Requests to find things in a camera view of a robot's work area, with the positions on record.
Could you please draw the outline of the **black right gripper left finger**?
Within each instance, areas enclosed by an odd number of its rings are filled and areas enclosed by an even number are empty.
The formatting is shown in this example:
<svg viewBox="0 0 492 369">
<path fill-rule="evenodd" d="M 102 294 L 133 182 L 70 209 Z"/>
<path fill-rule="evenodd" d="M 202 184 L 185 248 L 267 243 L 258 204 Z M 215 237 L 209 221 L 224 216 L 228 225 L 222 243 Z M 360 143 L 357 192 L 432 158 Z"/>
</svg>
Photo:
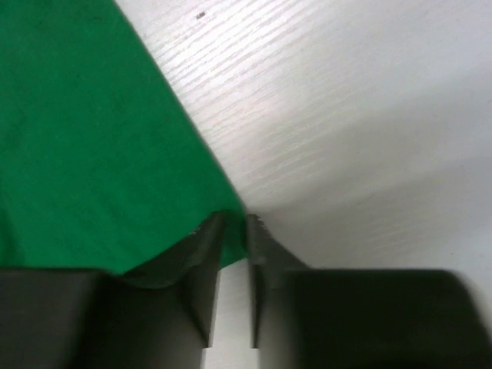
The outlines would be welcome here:
<svg viewBox="0 0 492 369">
<path fill-rule="evenodd" d="M 3 368 L 199 368 L 210 344 L 225 217 L 124 274 L 1 270 Z"/>
</svg>

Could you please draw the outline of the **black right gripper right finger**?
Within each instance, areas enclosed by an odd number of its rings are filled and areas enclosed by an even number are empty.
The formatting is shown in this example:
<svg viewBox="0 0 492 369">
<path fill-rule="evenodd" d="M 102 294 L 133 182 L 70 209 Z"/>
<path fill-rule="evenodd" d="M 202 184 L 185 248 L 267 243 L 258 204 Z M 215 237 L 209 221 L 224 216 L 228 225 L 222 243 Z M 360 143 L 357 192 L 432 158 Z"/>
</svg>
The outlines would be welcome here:
<svg viewBox="0 0 492 369">
<path fill-rule="evenodd" d="M 467 286 L 435 269 L 317 269 L 246 220 L 261 368 L 489 368 Z"/>
</svg>

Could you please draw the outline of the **green t shirt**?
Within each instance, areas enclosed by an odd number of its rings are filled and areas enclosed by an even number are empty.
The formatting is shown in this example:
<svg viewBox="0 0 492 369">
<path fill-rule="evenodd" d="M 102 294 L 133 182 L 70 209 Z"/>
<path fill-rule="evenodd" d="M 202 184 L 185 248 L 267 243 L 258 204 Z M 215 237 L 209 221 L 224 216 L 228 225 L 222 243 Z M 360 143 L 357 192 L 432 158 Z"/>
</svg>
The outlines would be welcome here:
<svg viewBox="0 0 492 369">
<path fill-rule="evenodd" d="M 1 3 L 1 264 L 124 272 L 241 202 L 112 1 Z"/>
</svg>

